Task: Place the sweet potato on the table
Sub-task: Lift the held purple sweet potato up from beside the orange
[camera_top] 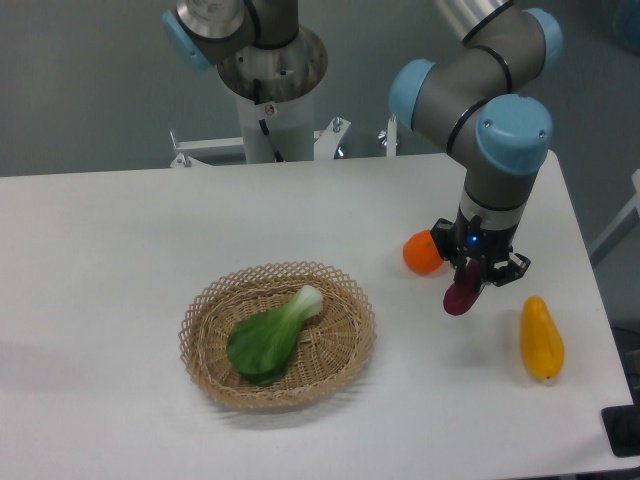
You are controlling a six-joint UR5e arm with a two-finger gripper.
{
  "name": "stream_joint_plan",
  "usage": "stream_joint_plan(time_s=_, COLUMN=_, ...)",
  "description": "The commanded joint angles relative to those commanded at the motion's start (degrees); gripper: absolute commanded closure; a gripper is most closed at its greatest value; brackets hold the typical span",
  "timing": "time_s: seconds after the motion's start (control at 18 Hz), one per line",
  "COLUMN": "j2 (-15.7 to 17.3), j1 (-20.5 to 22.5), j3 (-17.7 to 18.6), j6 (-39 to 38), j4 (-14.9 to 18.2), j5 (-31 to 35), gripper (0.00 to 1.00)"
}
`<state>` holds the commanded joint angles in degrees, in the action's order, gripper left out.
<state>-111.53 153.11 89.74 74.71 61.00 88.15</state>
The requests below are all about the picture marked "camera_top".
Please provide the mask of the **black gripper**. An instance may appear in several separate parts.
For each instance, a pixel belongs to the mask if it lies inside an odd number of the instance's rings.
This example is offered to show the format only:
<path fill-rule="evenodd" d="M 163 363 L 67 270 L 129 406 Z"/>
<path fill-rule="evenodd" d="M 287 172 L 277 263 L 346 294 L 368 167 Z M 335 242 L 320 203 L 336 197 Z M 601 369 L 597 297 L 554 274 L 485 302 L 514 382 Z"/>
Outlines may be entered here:
<path fill-rule="evenodd" d="M 440 257 L 455 270 L 455 284 L 470 280 L 469 260 L 476 260 L 475 300 L 487 284 L 509 284 L 528 270 L 531 261 L 512 246 L 524 208 L 521 204 L 510 210 L 492 210 L 476 202 L 462 202 L 455 221 L 441 218 L 432 227 Z"/>

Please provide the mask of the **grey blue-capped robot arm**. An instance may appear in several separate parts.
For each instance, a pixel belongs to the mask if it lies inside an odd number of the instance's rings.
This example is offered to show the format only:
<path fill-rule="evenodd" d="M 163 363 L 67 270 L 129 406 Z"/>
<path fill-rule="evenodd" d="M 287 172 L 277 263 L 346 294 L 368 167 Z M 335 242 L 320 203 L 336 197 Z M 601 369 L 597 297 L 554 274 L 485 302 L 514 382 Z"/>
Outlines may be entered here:
<path fill-rule="evenodd" d="M 512 240 L 547 157 L 547 109 L 518 95 L 559 57 L 555 18 L 511 1 L 441 1 L 464 54 L 440 66 L 418 59 L 395 77 L 391 114 L 466 171 L 456 219 L 431 230 L 454 270 L 443 305 L 468 311 L 487 285 L 522 278 L 529 260 Z M 294 1 L 180 1 L 162 18 L 168 39 L 193 69 L 215 68 L 236 96 L 250 163 L 310 160 L 304 103 L 322 81 L 327 53 L 299 22 Z"/>

